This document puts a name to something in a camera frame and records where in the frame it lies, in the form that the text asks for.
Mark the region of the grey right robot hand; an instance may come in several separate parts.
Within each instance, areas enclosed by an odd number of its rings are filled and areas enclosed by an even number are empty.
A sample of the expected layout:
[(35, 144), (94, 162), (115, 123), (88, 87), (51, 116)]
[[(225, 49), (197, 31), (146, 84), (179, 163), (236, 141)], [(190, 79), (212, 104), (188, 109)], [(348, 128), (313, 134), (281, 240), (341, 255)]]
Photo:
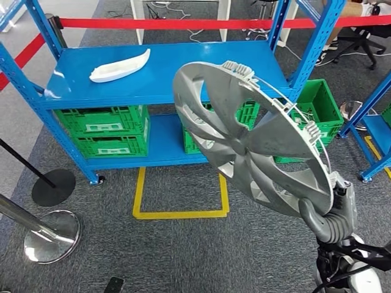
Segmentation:
[(334, 181), (332, 208), (322, 216), (307, 198), (299, 200), (299, 212), (316, 238), (326, 244), (337, 244), (350, 237), (357, 227), (357, 209), (354, 187), (338, 172), (331, 173)]

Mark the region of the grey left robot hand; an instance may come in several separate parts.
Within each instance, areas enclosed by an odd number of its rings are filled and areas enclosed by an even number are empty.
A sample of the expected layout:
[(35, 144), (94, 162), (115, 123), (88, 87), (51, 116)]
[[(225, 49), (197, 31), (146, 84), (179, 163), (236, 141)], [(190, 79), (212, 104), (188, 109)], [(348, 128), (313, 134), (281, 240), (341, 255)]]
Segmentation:
[(104, 289), (104, 293), (121, 293), (125, 281), (121, 278), (112, 277)]

